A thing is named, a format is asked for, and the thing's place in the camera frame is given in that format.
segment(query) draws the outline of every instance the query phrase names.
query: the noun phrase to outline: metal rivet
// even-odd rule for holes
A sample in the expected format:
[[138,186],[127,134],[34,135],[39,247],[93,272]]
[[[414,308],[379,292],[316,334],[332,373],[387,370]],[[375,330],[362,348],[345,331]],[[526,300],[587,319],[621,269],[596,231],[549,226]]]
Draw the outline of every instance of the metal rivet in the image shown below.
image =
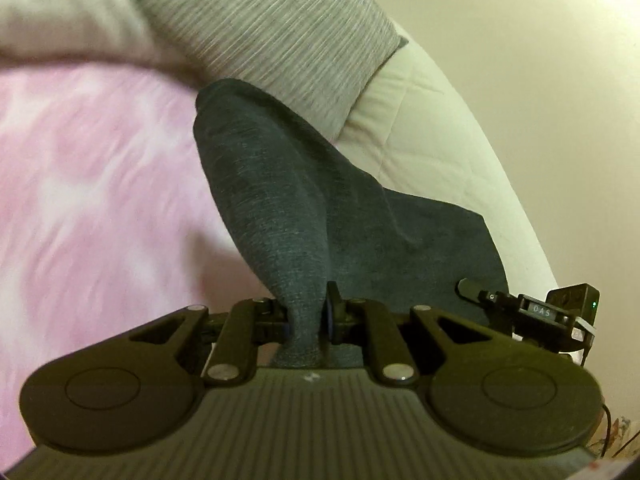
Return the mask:
[[238,367],[234,365],[219,364],[213,365],[209,368],[209,370],[207,370],[207,375],[218,381],[230,381],[240,375],[240,370],[238,370]]
[[392,365],[387,365],[382,368],[382,373],[387,379],[393,379],[395,381],[405,381],[414,376],[414,368],[401,364],[401,363],[393,363]]

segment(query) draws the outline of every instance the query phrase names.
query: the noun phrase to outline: dark gray fabric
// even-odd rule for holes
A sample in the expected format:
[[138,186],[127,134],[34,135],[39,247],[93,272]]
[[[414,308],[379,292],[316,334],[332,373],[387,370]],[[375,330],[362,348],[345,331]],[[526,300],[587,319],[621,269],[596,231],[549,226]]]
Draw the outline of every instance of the dark gray fabric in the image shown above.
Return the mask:
[[[480,215],[383,188],[247,83],[213,83],[196,107],[194,136],[220,215],[248,265],[289,309],[293,336],[276,365],[318,364],[328,280],[345,298],[379,300],[395,312],[430,304],[487,325],[484,312],[454,292],[462,278],[507,291]],[[358,365],[361,356],[335,347],[332,359]]]

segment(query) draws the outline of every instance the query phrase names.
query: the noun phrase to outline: gray striped pillow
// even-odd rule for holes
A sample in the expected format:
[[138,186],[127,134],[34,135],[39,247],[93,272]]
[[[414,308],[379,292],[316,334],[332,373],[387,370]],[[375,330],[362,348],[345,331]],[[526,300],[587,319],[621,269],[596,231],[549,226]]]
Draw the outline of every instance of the gray striped pillow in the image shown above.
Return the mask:
[[210,81],[273,95],[328,140],[401,38],[373,0],[137,0]]

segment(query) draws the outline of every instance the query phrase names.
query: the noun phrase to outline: white pillow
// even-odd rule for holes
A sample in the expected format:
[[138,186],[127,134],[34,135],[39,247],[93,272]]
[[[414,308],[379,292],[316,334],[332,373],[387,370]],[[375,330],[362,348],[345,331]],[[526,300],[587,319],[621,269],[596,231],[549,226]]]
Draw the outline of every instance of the white pillow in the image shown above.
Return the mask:
[[436,63],[396,29],[409,43],[371,79],[336,147],[389,189],[481,214],[510,291],[544,300],[558,284],[494,150]]
[[21,59],[83,57],[189,66],[156,37],[133,0],[0,0],[0,52]]

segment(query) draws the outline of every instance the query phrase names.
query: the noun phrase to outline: black cable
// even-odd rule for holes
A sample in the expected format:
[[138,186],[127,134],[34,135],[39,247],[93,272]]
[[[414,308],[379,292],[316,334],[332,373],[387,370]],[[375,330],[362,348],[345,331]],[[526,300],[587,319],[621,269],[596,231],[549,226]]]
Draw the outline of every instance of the black cable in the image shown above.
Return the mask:
[[602,409],[607,414],[607,436],[604,439],[604,446],[602,447],[602,453],[600,454],[600,458],[604,458],[605,453],[607,452],[607,448],[609,447],[609,441],[611,439],[611,412],[607,408],[607,405],[603,402]]
[[638,435],[640,435],[640,431],[638,431],[634,436],[632,436],[629,440],[627,440],[627,441],[626,441],[626,444],[625,444],[624,446],[622,446],[619,450],[617,450],[617,451],[613,454],[612,458],[615,458],[615,457],[617,457],[620,453],[622,453],[622,452],[624,451],[625,447],[626,447],[626,446],[628,446],[629,444],[631,444],[631,443],[633,442],[633,440],[634,440]]

